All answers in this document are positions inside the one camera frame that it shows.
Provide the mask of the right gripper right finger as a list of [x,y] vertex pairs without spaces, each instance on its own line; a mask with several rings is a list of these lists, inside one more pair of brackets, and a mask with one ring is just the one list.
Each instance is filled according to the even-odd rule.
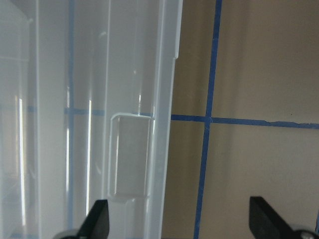
[[306,229],[294,230],[261,196],[249,199],[249,229],[256,239],[317,239]]

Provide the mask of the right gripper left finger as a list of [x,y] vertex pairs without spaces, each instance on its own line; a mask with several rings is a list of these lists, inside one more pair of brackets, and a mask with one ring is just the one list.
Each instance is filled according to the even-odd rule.
[[107,239],[110,232],[108,201],[95,201],[79,229],[67,230],[56,235],[57,239]]

